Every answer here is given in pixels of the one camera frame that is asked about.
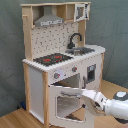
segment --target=toy kitchen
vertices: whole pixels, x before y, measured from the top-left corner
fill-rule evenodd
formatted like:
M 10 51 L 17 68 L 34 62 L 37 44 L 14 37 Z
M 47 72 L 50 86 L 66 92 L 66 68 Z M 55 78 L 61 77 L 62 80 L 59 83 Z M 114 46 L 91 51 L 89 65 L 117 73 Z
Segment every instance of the toy kitchen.
M 105 49 L 85 44 L 90 2 L 22 4 L 26 109 L 45 128 L 94 128 L 82 91 L 100 91 Z M 84 108 L 84 119 L 72 116 Z

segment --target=tile backsplash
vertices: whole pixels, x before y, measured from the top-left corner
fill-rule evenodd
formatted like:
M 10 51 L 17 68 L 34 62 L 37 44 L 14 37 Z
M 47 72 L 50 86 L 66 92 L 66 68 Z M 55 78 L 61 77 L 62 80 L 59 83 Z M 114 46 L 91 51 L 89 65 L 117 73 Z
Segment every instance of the tile backsplash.
M 31 31 L 33 58 L 66 50 L 70 37 L 78 33 L 78 28 L 78 22 L 33 28 Z M 73 38 L 73 43 L 78 46 L 77 35 Z

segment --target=stovetop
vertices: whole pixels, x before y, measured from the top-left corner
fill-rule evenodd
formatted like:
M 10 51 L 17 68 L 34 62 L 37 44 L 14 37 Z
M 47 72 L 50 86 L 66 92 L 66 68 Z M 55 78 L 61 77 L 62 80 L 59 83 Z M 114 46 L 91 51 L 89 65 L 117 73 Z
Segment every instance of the stovetop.
M 73 57 L 70 57 L 61 53 L 54 53 L 51 55 L 36 58 L 33 61 L 48 67 L 57 63 L 67 61 L 69 59 L 73 59 Z

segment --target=dial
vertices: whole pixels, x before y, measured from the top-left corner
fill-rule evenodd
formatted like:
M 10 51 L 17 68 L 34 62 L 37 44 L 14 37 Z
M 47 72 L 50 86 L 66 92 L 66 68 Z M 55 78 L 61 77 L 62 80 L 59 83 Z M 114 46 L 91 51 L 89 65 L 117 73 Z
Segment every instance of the dial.
M 77 70 L 77 67 L 73 67 L 73 68 L 72 68 L 72 71 L 73 71 L 73 72 L 76 72 L 76 70 Z
M 59 77 L 60 77 L 60 74 L 58 74 L 58 73 L 55 73 L 55 74 L 54 74 L 54 78 L 55 78 L 55 79 L 58 79 Z

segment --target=oven handle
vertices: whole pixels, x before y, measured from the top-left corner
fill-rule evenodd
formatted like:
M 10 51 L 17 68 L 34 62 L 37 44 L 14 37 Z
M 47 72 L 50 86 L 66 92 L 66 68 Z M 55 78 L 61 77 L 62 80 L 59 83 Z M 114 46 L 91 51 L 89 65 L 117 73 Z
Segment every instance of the oven handle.
M 68 96 L 68 97 L 77 97 L 77 98 L 81 97 L 81 94 L 79 94 L 79 93 L 70 94 L 70 93 L 66 93 L 66 92 L 63 92 L 63 91 L 61 91 L 61 95 Z
M 86 82 L 87 82 L 87 79 L 85 78 L 85 76 L 83 77 L 83 80 L 84 80 L 84 87 L 82 87 L 82 89 L 85 89 L 86 88 Z

